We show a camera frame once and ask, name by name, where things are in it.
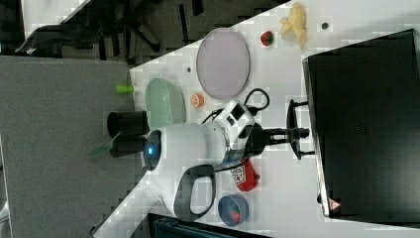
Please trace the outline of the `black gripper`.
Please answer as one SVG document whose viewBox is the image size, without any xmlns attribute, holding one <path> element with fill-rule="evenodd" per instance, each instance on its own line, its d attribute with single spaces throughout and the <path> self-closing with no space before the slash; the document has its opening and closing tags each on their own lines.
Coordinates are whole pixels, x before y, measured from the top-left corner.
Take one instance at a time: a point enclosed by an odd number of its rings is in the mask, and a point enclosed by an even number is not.
<svg viewBox="0 0 420 238">
<path fill-rule="evenodd" d="M 269 135 L 286 135 L 293 138 L 306 138 L 310 134 L 309 129 L 304 128 L 271 128 L 266 129 L 267 134 L 264 132 L 263 127 L 260 124 L 256 124 L 248 138 L 246 148 L 244 150 L 244 157 L 251 158 L 259 156 L 264 148 L 268 145 Z"/>
</svg>

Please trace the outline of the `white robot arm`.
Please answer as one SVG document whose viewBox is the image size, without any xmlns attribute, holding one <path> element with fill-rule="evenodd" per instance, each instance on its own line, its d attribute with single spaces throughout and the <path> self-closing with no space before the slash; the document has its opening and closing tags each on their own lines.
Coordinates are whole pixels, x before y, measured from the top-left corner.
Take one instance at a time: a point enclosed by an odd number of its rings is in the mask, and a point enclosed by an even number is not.
<svg viewBox="0 0 420 238">
<path fill-rule="evenodd" d="M 135 187 L 137 211 L 143 219 L 157 203 L 175 217 L 191 222 L 211 209 L 195 212 L 192 206 L 194 185 L 207 179 L 204 192 L 213 202 L 216 196 L 215 174 L 230 170 L 271 145 L 293 144 L 309 136 L 304 128 L 247 129 L 244 147 L 234 150 L 226 130 L 216 123 L 175 124 L 154 130 L 146 139 L 144 164 L 147 172 Z"/>
</svg>

